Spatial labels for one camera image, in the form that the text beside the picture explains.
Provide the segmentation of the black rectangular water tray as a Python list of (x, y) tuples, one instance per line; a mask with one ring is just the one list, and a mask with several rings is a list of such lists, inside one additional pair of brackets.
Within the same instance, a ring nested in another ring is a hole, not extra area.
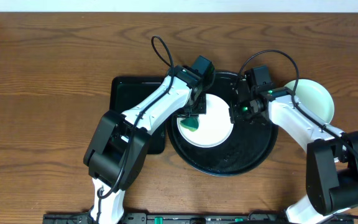
[[(138, 105), (163, 82), (162, 77), (125, 77), (112, 80), (109, 109), (122, 113)], [(153, 133), (147, 154), (161, 154), (165, 149), (166, 125), (163, 122)]]

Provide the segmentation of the green scrubbing sponge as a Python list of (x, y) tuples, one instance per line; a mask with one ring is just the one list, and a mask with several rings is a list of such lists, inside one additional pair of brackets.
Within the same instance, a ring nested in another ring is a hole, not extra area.
[(180, 126), (191, 132), (195, 132), (199, 128), (199, 119), (195, 116), (182, 119), (180, 121)]

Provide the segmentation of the black round tray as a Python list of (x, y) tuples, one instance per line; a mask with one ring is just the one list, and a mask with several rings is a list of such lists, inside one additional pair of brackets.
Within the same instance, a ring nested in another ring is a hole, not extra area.
[[(218, 71), (207, 94), (216, 95), (229, 105), (229, 91), (236, 77), (235, 73)], [(209, 175), (231, 176), (243, 174), (261, 164), (272, 151), (278, 134), (278, 127), (264, 118), (261, 123), (233, 125), (230, 136), (214, 147), (197, 147), (187, 142), (179, 133), (176, 116), (168, 119), (167, 133), (173, 148), (190, 166)]]

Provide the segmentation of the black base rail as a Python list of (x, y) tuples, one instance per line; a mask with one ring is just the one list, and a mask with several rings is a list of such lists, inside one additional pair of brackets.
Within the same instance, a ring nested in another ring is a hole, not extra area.
[[(87, 213), (74, 215), (45, 214), (43, 224), (91, 224), (96, 223)], [(246, 216), (212, 215), (147, 215), (127, 213), (118, 224), (238, 224), (238, 223), (288, 223), (284, 218), (273, 214), (252, 214)]]

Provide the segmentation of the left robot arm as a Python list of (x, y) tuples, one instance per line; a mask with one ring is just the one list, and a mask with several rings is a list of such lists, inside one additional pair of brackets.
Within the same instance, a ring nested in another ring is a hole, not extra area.
[(213, 66), (176, 66), (141, 103), (122, 113), (107, 111), (100, 119), (85, 152), (95, 188), (93, 223), (118, 223), (124, 214), (125, 191), (139, 175), (156, 129), (174, 112), (188, 115), (214, 82)]

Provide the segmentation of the mint plate bottom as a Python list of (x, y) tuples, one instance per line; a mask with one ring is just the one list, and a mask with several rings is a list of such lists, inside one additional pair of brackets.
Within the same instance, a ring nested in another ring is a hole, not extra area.
[(334, 101), (324, 86), (309, 79), (299, 79), (296, 87), (296, 96), (315, 115), (326, 123), (334, 117)]

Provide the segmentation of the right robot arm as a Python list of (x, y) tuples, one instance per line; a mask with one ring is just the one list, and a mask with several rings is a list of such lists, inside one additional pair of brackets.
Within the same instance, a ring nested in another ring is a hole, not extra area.
[(234, 84), (235, 114), (262, 116), (285, 130), (306, 152), (306, 196), (289, 206), (290, 223), (354, 220), (358, 207), (358, 131), (345, 133), (303, 105), (294, 88), (242, 79)]

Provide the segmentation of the white plate top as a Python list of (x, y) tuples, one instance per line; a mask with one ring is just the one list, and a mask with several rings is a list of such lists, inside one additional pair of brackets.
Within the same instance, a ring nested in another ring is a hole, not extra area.
[(230, 121), (229, 105), (220, 97), (206, 94), (206, 114), (200, 114), (199, 128), (191, 132), (180, 126), (184, 118), (177, 118), (181, 136), (197, 147), (214, 147), (222, 144), (231, 134), (234, 125)]

